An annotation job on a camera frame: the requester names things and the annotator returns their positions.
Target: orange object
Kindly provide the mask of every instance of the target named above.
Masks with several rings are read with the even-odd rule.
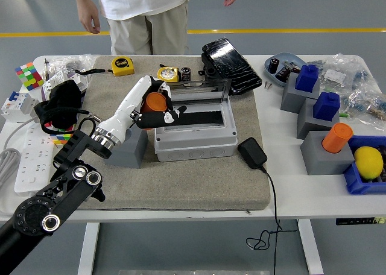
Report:
[[[141,112],[165,111],[167,108],[165,96],[158,92],[151,92],[147,95]]]
[[[353,136],[351,127],[345,123],[336,123],[321,142],[322,147],[329,153],[338,153]]]

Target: gray floor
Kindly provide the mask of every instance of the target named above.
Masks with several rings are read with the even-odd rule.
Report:
[[[0,0],[0,34],[83,31],[74,0]],[[189,29],[386,28],[384,0],[191,0]],[[102,21],[102,30],[107,24]],[[356,54],[386,92],[385,33],[190,34],[189,54],[219,37],[242,54]],[[0,37],[0,101],[21,83],[14,68],[40,55],[110,54],[108,36]],[[0,117],[0,127],[4,119]],[[294,221],[284,222],[292,227]],[[312,220],[325,274],[384,274],[384,225],[335,226]],[[104,224],[95,274],[124,269],[270,270],[273,246],[250,251],[245,238],[274,229],[271,221]],[[45,239],[14,274],[76,274],[84,224],[66,224]],[[298,233],[279,236],[277,274],[307,274]]]

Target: plastic bag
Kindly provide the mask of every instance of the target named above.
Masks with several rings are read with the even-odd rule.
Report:
[[[98,55],[92,54],[54,56],[48,61],[49,77],[63,71],[67,78],[71,78],[75,74],[75,70],[81,72],[91,70],[97,57]]]
[[[362,59],[337,54],[308,63],[319,68],[320,91],[339,94],[340,113],[377,129],[386,129],[386,96]]]

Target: power strip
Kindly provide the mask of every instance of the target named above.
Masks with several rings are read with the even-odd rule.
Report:
[[[49,183],[54,143],[40,124],[27,130],[14,191],[19,195],[36,194]]]

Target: white table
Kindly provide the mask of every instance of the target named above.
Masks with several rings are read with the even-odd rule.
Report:
[[[300,152],[300,144],[296,139],[297,115],[280,110],[283,88],[273,83],[268,90],[264,89],[264,82],[270,81],[264,70],[264,62],[270,55],[245,55],[253,69],[263,80],[263,85],[255,89],[256,107],[258,110],[263,148],[268,156],[267,171],[271,175],[277,195],[277,214],[281,219],[290,218],[351,218],[351,217],[386,217],[386,195],[350,195],[346,189],[343,175],[307,175]],[[299,55],[306,62],[318,60],[326,56]],[[43,65],[44,57],[34,61],[37,68]],[[356,135],[384,135],[383,131],[364,125],[360,122],[349,123]],[[0,134],[2,147],[9,133],[16,126],[6,122]],[[9,143],[9,147],[21,150],[23,134],[21,130]],[[11,180],[0,190],[0,209],[12,212],[15,207],[26,198],[18,197],[13,192]],[[257,218],[272,218],[274,215],[273,200],[259,211],[165,211],[165,210],[77,210],[69,218],[75,222],[123,222],[131,220],[246,220]],[[0,222],[9,219],[1,216]],[[309,220],[301,220],[302,233],[310,235]],[[97,225],[93,233],[97,236]],[[305,244],[305,253],[311,248],[315,251],[313,236],[307,238],[311,246]]]

